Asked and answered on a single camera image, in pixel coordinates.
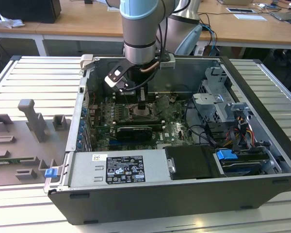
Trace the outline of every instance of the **table leg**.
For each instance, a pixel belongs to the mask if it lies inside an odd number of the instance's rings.
[[[45,46],[44,39],[42,35],[36,35],[34,38],[35,44],[37,45],[40,56],[48,56],[49,52]]]
[[[83,52],[82,51],[82,46],[81,46],[81,41],[77,40],[76,42],[77,42],[77,51],[78,52]]]

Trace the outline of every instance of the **barcode sticker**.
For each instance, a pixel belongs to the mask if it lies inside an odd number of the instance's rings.
[[[93,154],[93,161],[106,161],[108,154]]]

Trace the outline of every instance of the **white paper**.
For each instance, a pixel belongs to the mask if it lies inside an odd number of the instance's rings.
[[[9,19],[5,18],[0,14],[0,24],[4,27],[11,29],[12,27],[22,27],[25,26],[22,20],[20,19]]]
[[[267,21],[267,19],[265,19],[262,16],[250,16],[250,15],[239,15],[239,14],[234,14],[234,16],[237,19],[249,19],[249,20],[261,20],[261,21]]]
[[[120,11],[120,9],[108,6],[108,11]]]
[[[92,161],[106,161],[108,154],[93,154]]]

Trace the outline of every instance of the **computer case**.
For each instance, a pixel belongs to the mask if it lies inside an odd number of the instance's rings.
[[[10,19],[54,23],[61,12],[60,0],[0,0],[0,14]]]

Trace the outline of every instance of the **motherboard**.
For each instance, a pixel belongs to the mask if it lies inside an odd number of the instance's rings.
[[[154,150],[194,144],[177,94],[149,97],[144,110],[129,96],[92,100],[89,125],[93,151]]]

